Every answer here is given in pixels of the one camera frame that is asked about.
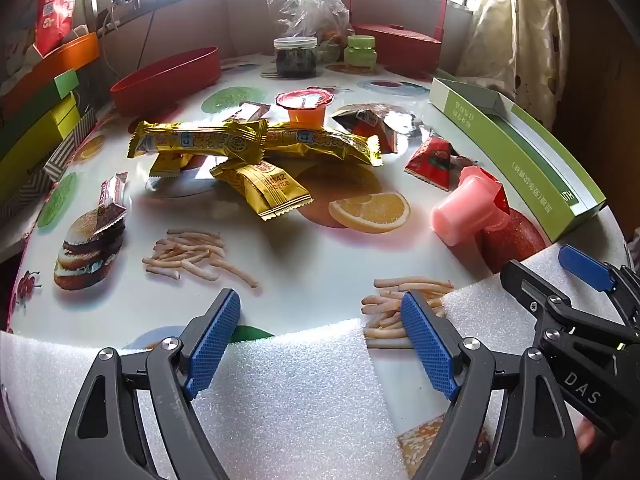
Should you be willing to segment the person right hand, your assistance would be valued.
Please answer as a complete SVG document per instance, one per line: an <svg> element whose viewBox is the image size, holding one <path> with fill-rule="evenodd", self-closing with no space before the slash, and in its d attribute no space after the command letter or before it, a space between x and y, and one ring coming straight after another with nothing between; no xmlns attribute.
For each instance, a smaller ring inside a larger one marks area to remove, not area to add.
<svg viewBox="0 0 640 480"><path fill-rule="evenodd" d="M597 453L603 445L610 443L608 437L585 417L579 423L575 434L580 454Z"/></svg>

